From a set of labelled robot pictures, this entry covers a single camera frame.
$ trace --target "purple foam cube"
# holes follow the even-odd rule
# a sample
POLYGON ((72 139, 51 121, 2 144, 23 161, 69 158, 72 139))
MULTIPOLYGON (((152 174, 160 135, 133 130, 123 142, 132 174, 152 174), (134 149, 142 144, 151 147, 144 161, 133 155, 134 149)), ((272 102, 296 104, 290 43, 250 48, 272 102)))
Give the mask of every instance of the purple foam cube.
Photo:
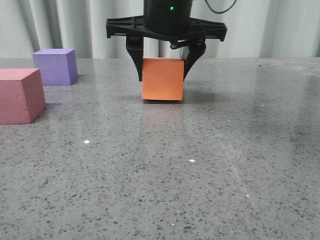
POLYGON ((78 78, 76 51, 72 48, 43 49, 33 54, 44 86, 70 86, 78 78))

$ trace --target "gray speckled countertop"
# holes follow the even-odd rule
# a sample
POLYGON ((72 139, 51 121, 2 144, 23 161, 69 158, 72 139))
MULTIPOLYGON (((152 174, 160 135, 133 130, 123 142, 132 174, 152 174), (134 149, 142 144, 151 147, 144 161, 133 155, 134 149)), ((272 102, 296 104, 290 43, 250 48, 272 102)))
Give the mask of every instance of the gray speckled countertop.
POLYGON ((201 59, 174 104, 130 59, 78 71, 0 126, 1 240, 320 239, 320 58, 201 59))

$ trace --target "black cable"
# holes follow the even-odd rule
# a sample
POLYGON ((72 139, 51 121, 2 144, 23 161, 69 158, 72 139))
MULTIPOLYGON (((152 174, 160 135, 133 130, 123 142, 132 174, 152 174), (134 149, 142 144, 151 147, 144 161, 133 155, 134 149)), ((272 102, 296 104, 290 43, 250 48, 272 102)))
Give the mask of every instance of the black cable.
POLYGON ((229 7, 227 10, 224 11, 215 11, 212 9, 212 7, 210 6, 210 4, 208 3, 208 0, 204 0, 205 3, 208 5, 208 8, 211 10, 211 12, 214 12, 215 14, 224 14, 226 12, 228 12, 230 9, 232 9, 232 7, 236 4, 237 0, 234 0, 233 4, 231 5, 231 7, 229 7))

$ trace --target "curtain fold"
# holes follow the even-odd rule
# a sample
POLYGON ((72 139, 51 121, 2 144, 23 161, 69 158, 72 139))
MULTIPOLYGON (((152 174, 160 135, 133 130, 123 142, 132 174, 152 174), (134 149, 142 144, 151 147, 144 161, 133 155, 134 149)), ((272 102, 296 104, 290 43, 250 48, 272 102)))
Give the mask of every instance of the curtain fold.
MULTIPOLYGON (((218 10, 234 0, 208 0, 218 10)), ((107 39, 106 19, 143 15, 143 0, 0 0, 0 58, 31 58, 74 48, 78 58, 129 58, 125 37, 107 39)), ((225 14, 194 0, 191 16, 228 27, 207 39, 204 58, 320 57, 320 0, 238 0, 225 14)), ((144 38, 145 57, 180 58, 182 50, 144 38)))

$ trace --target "cube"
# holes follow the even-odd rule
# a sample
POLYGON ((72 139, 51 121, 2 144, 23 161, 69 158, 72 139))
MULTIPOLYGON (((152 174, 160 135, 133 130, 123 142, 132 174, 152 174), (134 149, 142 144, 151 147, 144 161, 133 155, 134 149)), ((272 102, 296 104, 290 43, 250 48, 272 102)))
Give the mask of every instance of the cube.
POLYGON ((182 100, 185 69, 183 60, 146 57, 142 66, 142 99, 182 100))
POLYGON ((74 49, 43 49, 33 54, 33 62, 44 86, 70 86, 78 78, 74 49))
POLYGON ((0 125, 30 124, 45 108, 38 68, 0 68, 0 125))

